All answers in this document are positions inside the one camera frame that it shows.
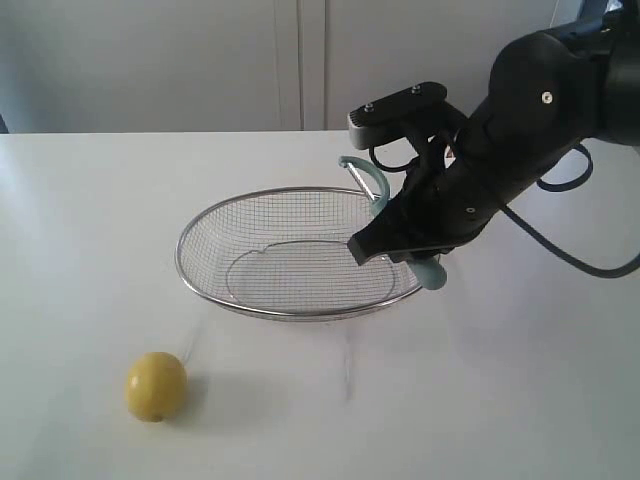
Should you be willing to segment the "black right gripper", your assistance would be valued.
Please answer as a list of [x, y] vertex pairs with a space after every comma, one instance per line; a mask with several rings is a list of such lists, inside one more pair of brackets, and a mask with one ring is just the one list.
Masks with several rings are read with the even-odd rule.
[[487, 102], [469, 116], [447, 102], [405, 114], [398, 129], [417, 152], [400, 193], [347, 247], [358, 265], [448, 253], [484, 229], [505, 200], [505, 166]]

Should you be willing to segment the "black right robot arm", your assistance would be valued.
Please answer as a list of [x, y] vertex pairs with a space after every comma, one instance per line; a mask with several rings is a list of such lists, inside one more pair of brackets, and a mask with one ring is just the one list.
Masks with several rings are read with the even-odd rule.
[[639, 5], [512, 41], [491, 68], [486, 98], [465, 115], [446, 88], [423, 82], [349, 114], [359, 150], [406, 139], [399, 193], [348, 247], [358, 263], [446, 254], [583, 140], [639, 142]]

